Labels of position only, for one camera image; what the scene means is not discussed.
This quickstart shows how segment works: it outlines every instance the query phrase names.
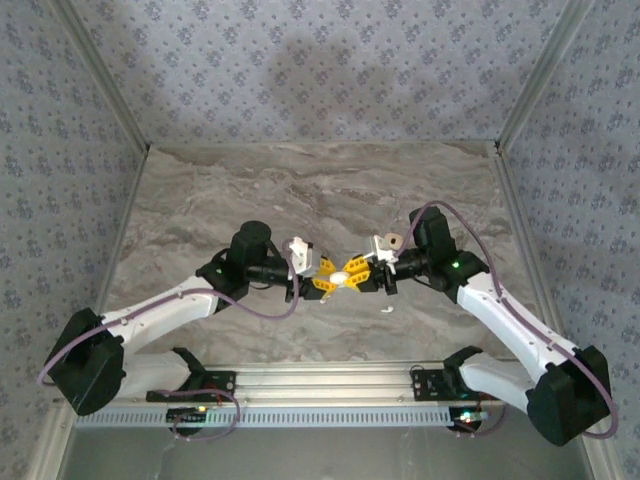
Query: marble surface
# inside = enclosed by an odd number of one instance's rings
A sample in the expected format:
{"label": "marble surface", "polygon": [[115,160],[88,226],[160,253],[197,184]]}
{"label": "marble surface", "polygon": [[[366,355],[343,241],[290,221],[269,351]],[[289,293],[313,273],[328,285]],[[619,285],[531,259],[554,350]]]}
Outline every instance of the marble surface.
{"label": "marble surface", "polygon": [[[453,204],[496,258],[503,283],[529,308],[532,292],[493,178],[486,144],[278,144],[152,148],[131,213],[108,309],[162,292],[228,245],[240,225],[268,223],[276,245],[299,235],[337,266],[364,237],[405,234],[425,201]],[[479,253],[454,220],[460,247]],[[443,294],[415,282],[400,293],[337,291],[326,304],[301,302],[280,322],[229,308],[145,348],[189,348],[205,363],[442,359],[474,344],[508,350]],[[242,301],[284,312],[284,291],[252,290]],[[391,313],[381,310],[393,306]]]}

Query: black plastic housing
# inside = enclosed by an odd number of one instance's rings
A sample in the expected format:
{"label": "black plastic housing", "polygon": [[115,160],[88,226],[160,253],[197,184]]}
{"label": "black plastic housing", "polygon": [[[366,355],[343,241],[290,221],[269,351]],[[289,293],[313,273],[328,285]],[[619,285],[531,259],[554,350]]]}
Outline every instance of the black plastic housing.
{"label": "black plastic housing", "polygon": [[[575,349],[575,358],[611,394],[607,359],[595,347]],[[591,381],[569,360],[548,365],[535,388],[527,392],[527,413],[540,434],[562,446],[607,415],[609,409]]]}
{"label": "black plastic housing", "polygon": [[[74,313],[47,362],[68,343],[101,324],[101,317],[90,308]],[[122,341],[122,337],[113,337],[107,331],[100,332],[73,348],[49,371],[56,387],[78,415],[100,410],[120,390],[125,376]]]}

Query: gray floor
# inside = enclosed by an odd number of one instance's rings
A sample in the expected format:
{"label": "gray floor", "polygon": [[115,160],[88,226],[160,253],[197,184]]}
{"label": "gray floor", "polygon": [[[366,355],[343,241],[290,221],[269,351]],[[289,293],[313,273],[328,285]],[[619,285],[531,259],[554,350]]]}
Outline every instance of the gray floor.
{"label": "gray floor", "polygon": [[563,448],[512,412],[496,433],[444,428],[245,429],[217,443],[165,428],[76,430],[60,480],[588,480],[581,448]]}
{"label": "gray floor", "polygon": [[[181,282],[228,245],[246,220],[260,219],[279,244],[299,235],[339,267],[364,237],[404,234],[425,201],[456,206],[496,257],[507,287],[530,308],[519,260],[483,143],[281,144],[157,149],[149,154],[126,232],[108,309]],[[477,251],[451,222],[458,245]],[[243,302],[283,312],[284,293],[252,291]],[[382,313],[389,305],[392,313]],[[235,309],[193,322],[149,351],[185,346],[203,362],[441,359],[469,344],[509,352],[444,295],[414,282],[387,297],[336,292],[303,302],[274,323]]]}

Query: white arm segment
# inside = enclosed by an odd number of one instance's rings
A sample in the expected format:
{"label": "white arm segment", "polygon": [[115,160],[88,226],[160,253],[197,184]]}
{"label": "white arm segment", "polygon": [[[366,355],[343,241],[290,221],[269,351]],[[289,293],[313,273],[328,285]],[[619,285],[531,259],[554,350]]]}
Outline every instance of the white arm segment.
{"label": "white arm segment", "polygon": [[483,352],[466,360],[460,375],[471,390],[488,393],[527,413],[526,392],[535,383],[521,363],[501,362]]}
{"label": "white arm segment", "polygon": [[175,330],[193,320],[208,317],[215,312],[218,305],[217,297],[207,293],[183,295],[182,292],[194,288],[212,290],[211,285],[203,278],[189,277],[177,287],[137,305],[105,313],[102,322],[106,323],[122,318],[160,299],[176,295],[176,298],[161,306],[109,328],[109,332],[114,337],[121,335],[124,338],[122,346],[125,349],[125,357],[127,357],[171,330]]}
{"label": "white arm segment", "polygon": [[152,390],[178,390],[191,374],[187,362],[174,352],[129,355],[122,369],[127,376],[115,398],[145,398]]}
{"label": "white arm segment", "polygon": [[[541,330],[553,343],[573,352],[576,347],[569,340],[552,331],[544,323],[520,304],[503,287],[503,297],[528,322]],[[546,365],[553,363],[560,365],[566,358],[552,350],[545,342],[529,332],[511,313],[498,301],[493,288],[491,275],[479,273],[469,279],[469,283],[458,289],[458,304],[466,311],[476,316],[482,323],[504,343],[520,360],[534,383],[546,373]]]}

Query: wall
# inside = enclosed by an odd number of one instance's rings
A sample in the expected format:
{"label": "wall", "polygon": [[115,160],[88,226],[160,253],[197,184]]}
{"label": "wall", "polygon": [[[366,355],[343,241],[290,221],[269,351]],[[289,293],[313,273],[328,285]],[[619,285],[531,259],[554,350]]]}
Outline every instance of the wall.
{"label": "wall", "polygon": [[509,152],[571,338],[607,355],[640,478],[640,6],[597,2]]}
{"label": "wall", "polygon": [[46,412],[35,375],[95,303],[140,158],[47,4],[0,2],[0,478]]}
{"label": "wall", "polygon": [[150,143],[491,139],[564,0],[86,0]]}

